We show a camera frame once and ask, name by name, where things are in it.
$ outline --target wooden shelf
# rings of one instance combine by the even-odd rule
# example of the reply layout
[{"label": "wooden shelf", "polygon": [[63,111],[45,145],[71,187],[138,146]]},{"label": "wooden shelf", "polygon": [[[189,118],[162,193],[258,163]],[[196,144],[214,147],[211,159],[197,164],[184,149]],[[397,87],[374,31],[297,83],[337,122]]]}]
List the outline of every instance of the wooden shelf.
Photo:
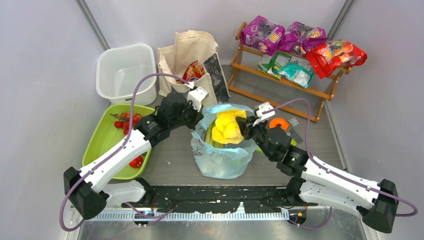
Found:
[{"label": "wooden shelf", "polygon": [[[246,27],[246,25],[247,25],[246,22],[243,22],[241,24],[240,28],[238,29],[238,31],[237,31],[237,33],[235,35],[235,39],[236,40],[240,40],[240,33]],[[286,86],[292,87],[292,88],[297,89],[297,90],[300,90],[302,92],[305,92],[305,93],[308,93],[308,94],[311,94],[311,95],[315,95],[315,96],[320,97],[322,99],[321,105],[320,105],[320,107],[319,107],[319,109],[318,109],[318,111],[316,113],[316,116],[312,116],[311,117],[311,121],[312,122],[315,122],[315,123],[320,120],[320,116],[321,116],[321,113],[322,113],[323,108],[324,108],[324,103],[327,100],[328,101],[331,101],[334,98],[334,95],[336,94],[337,85],[339,83],[339,80],[340,80],[341,76],[343,74],[349,74],[351,72],[351,70],[352,70],[351,67],[349,67],[349,68],[342,68],[342,69],[339,69],[339,71],[337,72],[337,74],[331,74],[330,76],[328,76],[329,79],[332,79],[331,83],[329,84],[329,86],[327,87],[327,89],[325,91],[320,91],[320,90],[313,89],[313,88],[303,88],[303,87],[301,87],[301,86],[299,86],[299,85],[297,85],[297,84],[295,84],[295,83],[287,80],[286,78],[282,78],[281,80],[280,79],[277,79],[277,78],[274,78],[274,77],[272,77],[270,75],[267,75],[267,74],[259,71],[256,66],[255,66],[256,68],[253,68],[251,66],[248,66],[246,64],[243,64],[243,62],[242,62],[243,52],[251,53],[251,54],[254,54],[254,55],[257,55],[257,56],[263,56],[264,55],[263,52],[261,52],[259,50],[256,50],[254,48],[245,46],[240,41],[240,43],[238,44],[237,52],[235,53],[235,55],[232,58],[231,63],[230,63],[230,65],[234,68],[234,70],[233,70],[233,73],[232,73],[232,75],[231,75],[231,77],[230,77],[230,79],[228,81],[228,90],[230,90],[232,92],[235,92],[235,93],[238,93],[238,94],[241,94],[241,95],[246,96],[248,98],[257,100],[259,102],[269,102],[271,105],[273,105],[275,107],[279,105],[278,103],[273,102],[271,100],[268,100],[268,99],[266,99],[264,97],[261,97],[261,96],[258,96],[258,95],[254,95],[254,94],[252,94],[250,92],[246,92],[246,91],[244,91],[244,90],[242,90],[240,88],[237,88],[237,87],[232,86],[232,83],[235,80],[237,73],[240,70],[243,70],[245,72],[248,72],[248,73],[251,73],[251,74],[255,74],[255,75],[259,76],[259,77],[263,77],[263,78],[266,78],[266,79],[269,79],[269,80],[272,80],[272,81],[275,81],[275,82],[284,84]],[[298,56],[298,55],[295,55],[295,54],[292,54],[292,53],[289,53],[289,52],[284,52],[284,53],[285,54],[288,54],[288,55],[291,55],[291,56],[294,56],[294,57],[297,57],[297,58],[301,58],[301,59],[306,60],[306,57],[303,57],[303,56]],[[305,118],[305,119],[308,117],[307,113],[298,111],[298,110],[293,109],[291,107],[283,107],[281,109],[284,110],[284,111],[286,111],[286,112],[289,112],[289,113],[292,113],[294,115],[297,115],[299,117]]]}]

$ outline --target translucent blue plastic bag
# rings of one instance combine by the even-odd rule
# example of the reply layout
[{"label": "translucent blue plastic bag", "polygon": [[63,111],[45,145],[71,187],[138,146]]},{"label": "translucent blue plastic bag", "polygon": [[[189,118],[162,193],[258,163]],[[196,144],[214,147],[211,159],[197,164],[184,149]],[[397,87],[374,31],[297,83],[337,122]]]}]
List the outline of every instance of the translucent blue plastic bag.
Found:
[{"label": "translucent blue plastic bag", "polygon": [[253,152],[258,148],[256,143],[244,140],[239,144],[226,144],[224,148],[216,148],[205,142],[206,130],[217,119],[217,113],[228,110],[245,110],[247,116],[253,116],[254,111],[239,104],[218,104],[203,109],[203,119],[191,131],[196,164],[206,177],[217,179],[235,179],[241,176],[252,160]]}]

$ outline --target orange ring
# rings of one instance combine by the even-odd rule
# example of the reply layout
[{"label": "orange ring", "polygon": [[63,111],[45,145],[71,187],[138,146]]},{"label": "orange ring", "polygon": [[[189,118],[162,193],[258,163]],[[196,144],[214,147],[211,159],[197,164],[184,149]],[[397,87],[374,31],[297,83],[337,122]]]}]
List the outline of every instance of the orange ring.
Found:
[{"label": "orange ring", "polygon": [[269,122],[269,128],[273,129],[277,126],[280,126],[280,128],[282,128],[284,131],[287,131],[287,129],[289,129],[289,123],[282,119],[282,118],[274,118]]}]

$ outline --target yellow object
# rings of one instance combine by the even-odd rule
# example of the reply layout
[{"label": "yellow object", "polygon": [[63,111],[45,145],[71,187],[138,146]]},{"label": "yellow object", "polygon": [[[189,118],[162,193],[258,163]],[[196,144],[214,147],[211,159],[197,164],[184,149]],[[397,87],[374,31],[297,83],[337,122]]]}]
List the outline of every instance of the yellow object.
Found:
[{"label": "yellow object", "polygon": [[247,118],[245,110],[229,110],[216,114],[212,128],[212,140],[220,144],[239,144],[244,138],[240,132],[236,117]]}]

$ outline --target purple snack bag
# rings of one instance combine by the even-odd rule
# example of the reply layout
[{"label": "purple snack bag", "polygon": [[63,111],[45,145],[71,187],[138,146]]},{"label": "purple snack bag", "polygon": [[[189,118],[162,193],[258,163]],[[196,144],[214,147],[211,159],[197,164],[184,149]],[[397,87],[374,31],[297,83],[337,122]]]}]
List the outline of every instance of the purple snack bag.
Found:
[{"label": "purple snack bag", "polygon": [[272,56],[277,51],[283,34],[283,26],[257,16],[241,31],[240,39],[244,45]]},{"label": "purple snack bag", "polygon": [[293,22],[278,45],[278,50],[305,56],[310,50],[326,42],[326,31],[322,27],[306,26]]}]

